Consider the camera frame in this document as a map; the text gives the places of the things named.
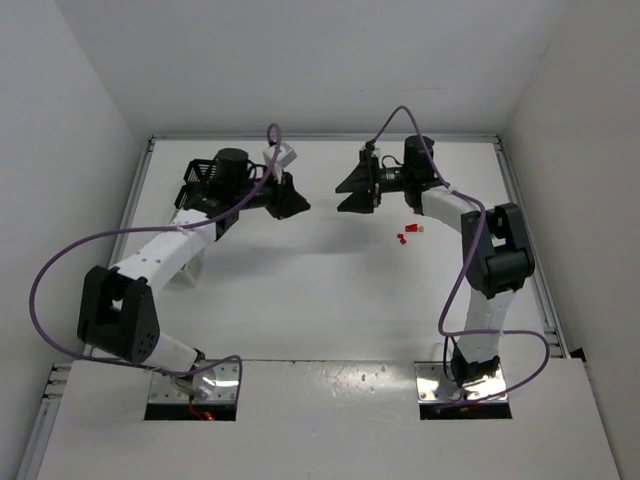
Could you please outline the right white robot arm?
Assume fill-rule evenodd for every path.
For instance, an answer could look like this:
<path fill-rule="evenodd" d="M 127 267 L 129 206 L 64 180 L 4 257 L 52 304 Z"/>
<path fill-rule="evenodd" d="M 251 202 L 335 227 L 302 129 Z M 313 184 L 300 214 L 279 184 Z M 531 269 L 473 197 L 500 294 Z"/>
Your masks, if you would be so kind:
<path fill-rule="evenodd" d="M 449 378 L 462 387 L 493 375 L 499 367 L 499 338 L 515 293 L 535 271 L 535 260 L 520 207 L 512 202 L 482 210 L 447 187 L 433 165 L 434 142 L 412 135 L 403 160 L 387 167 L 375 141 L 359 151 L 355 169 L 336 188 L 346 196 L 338 211 L 371 214 L 385 193 L 401 192 L 418 215 L 435 219 L 461 236 L 462 276 L 470 287 L 464 329 L 452 334 Z"/>

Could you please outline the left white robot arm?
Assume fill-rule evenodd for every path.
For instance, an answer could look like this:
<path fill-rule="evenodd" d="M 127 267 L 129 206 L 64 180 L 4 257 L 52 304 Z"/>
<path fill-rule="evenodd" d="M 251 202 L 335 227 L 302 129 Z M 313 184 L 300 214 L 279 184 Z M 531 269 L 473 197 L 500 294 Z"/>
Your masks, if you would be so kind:
<path fill-rule="evenodd" d="M 84 278 L 77 335 L 85 344 L 131 364 L 189 376 L 203 354 L 160 330 L 155 294 L 238 221 L 242 210 L 264 209 L 283 220 L 309 210 L 287 166 L 297 155 L 273 145 L 258 165 L 246 151 L 223 148 L 192 160 L 171 222 L 130 256 Z"/>

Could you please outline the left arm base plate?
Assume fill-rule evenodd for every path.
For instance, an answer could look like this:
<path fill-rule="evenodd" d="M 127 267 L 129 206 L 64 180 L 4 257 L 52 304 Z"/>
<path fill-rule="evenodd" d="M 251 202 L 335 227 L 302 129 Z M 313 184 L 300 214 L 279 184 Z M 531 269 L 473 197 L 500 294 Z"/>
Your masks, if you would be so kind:
<path fill-rule="evenodd" d="M 148 391 L 148 403 L 158 405 L 195 404 L 230 405 L 238 399 L 240 367 L 237 361 L 225 362 L 189 378 L 173 378 L 154 373 Z"/>

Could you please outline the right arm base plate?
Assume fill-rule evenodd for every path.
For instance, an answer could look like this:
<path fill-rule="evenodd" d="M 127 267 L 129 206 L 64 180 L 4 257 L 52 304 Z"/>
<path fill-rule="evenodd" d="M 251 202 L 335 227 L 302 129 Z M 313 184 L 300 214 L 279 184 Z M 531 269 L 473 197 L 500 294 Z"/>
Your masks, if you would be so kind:
<path fill-rule="evenodd" d="M 506 389 L 501 367 L 493 375 L 484 375 L 478 380 L 464 383 L 461 387 L 458 387 L 454 380 L 445 375 L 441 363 L 416 363 L 415 373 L 418 401 L 421 405 L 439 405 L 476 400 L 480 400 L 482 403 L 508 402 L 506 393 L 498 396 L 499 392 L 503 392 Z"/>

